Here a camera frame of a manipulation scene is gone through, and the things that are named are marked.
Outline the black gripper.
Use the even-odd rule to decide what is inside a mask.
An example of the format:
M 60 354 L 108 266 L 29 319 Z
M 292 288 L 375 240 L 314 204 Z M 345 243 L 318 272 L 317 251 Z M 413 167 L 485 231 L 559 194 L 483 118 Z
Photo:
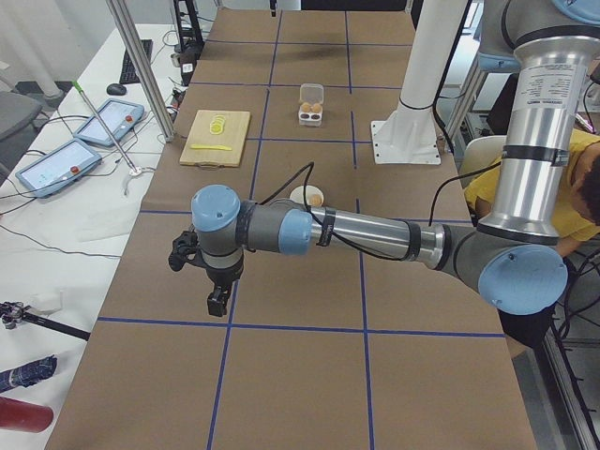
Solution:
M 207 309 L 211 316 L 226 316 L 232 294 L 233 283 L 244 269 L 244 253 L 234 252 L 225 256 L 202 254 L 207 276 L 213 281 L 214 289 L 207 296 Z

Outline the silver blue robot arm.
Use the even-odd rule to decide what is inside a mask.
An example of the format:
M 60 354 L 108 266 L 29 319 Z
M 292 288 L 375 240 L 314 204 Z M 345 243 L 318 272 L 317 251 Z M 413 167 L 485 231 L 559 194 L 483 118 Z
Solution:
M 483 55 L 508 57 L 519 79 L 491 212 L 475 228 L 317 208 L 289 200 L 241 201 L 229 187 L 192 199 L 193 263 L 213 281 L 207 307 L 223 316 L 246 250 L 303 255 L 341 243 L 391 261 L 420 262 L 478 292 L 493 307 L 528 315 L 554 304 L 568 272 L 551 223 L 578 98 L 599 54 L 595 1 L 489 1 Z

